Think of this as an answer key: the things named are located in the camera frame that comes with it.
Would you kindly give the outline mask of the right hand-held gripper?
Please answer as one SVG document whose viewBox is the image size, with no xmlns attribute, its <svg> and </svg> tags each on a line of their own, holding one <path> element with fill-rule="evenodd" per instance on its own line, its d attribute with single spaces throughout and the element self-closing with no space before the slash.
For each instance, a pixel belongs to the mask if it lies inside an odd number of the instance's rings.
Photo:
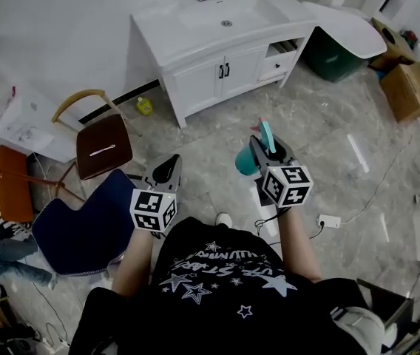
<svg viewBox="0 0 420 355">
<path fill-rule="evenodd" d="M 262 206 L 291 208 L 305 204 L 314 182 L 307 166 L 296 159 L 292 148 L 281 138 L 273 135 L 277 160 L 288 160 L 287 164 L 269 165 L 270 159 L 260 140 L 252 135 L 249 148 L 255 166 L 261 173 L 256 180 L 257 194 Z"/>
</svg>

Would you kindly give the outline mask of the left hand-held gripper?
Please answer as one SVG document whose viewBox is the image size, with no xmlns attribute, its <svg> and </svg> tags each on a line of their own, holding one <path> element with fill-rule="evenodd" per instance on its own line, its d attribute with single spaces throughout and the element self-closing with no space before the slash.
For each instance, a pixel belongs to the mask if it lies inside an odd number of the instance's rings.
<svg viewBox="0 0 420 355">
<path fill-rule="evenodd" d="M 170 227 L 177 216 L 181 170 L 182 157 L 170 154 L 160 156 L 146 167 L 145 181 L 136 175 L 130 176 L 135 185 L 130 214 L 136 229 L 165 232 Z M 162 184 L 152 186 L 149 183 Z"/>
</svg>

